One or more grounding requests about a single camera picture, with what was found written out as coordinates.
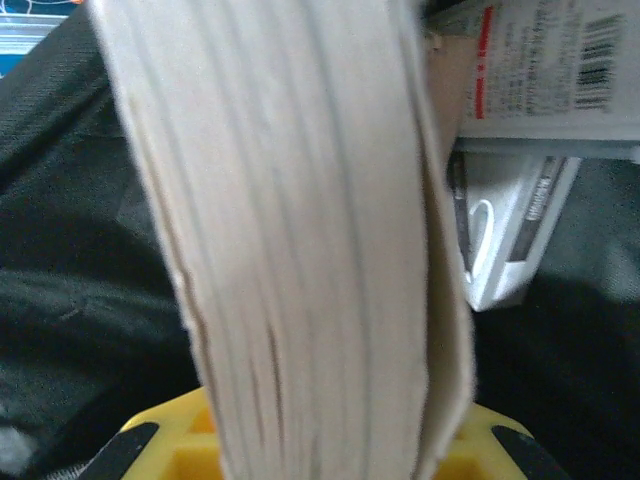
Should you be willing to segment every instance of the package label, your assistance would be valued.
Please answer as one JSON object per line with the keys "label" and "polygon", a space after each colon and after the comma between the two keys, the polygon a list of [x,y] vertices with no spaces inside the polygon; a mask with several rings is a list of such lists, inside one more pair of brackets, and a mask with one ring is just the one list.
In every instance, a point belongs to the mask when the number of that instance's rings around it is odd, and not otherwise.
{"label": "package label", "polygon": [[436,16],[478,38],[463,134],[640,125],[638,22],[637,0],[470,0]]}

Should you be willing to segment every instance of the white box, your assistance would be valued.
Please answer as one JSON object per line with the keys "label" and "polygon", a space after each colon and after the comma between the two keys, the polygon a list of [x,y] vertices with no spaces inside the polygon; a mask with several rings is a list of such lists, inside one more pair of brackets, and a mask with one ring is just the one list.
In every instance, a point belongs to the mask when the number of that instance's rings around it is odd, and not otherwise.
{"label": "white box", "polygon": [[520,303],[581,159],[455,153],[450,173],[467,299],[475,311]]}
{"label": "white box", "polygon": [[478,37],[461,136],[638,145],[638,25],[638,0],[468,0],[434,16]]}

